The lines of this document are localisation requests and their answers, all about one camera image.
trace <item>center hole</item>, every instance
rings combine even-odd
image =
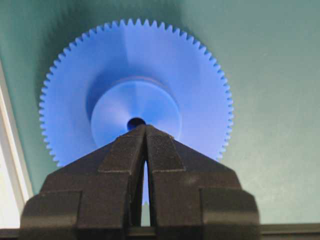
[[[134,117],[128,121],[128,123],[126,124],[126,127],[128,128],[128,131],[131,131],[132,129],[135,129],[136,127],[142,124],[145,125],[146,122],[140,117]]]

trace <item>plastic gear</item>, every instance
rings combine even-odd
[[[112,142],[134,118],[215,160],[228,144],[233,102],[224,72],[171,25],[97,26],[58,55],[46,78],[40,121],[58,166]]]

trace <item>black clamp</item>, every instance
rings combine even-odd
[[[156,239],[260,238],[255,199],[236,173],[150,125],[48,175],[24,207],[19,238],[126,239],[141,225],[145,161]]]

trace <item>blue plastic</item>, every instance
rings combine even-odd
[[[230,138],[232,100],[216,59],[193,36],[157,22],[112,22],[58,55],[40,121],[58,166],[113,141],[141,118],[213,159]]]

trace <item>teal background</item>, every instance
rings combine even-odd
[[[49,66],[89,28],[148,18],[194,35],[225,71],[235,119],[221,162],[261,222],[320,222],[319,11],[318,0],[1,0],[0,58],[34,192],[57,169],[38,120]]]

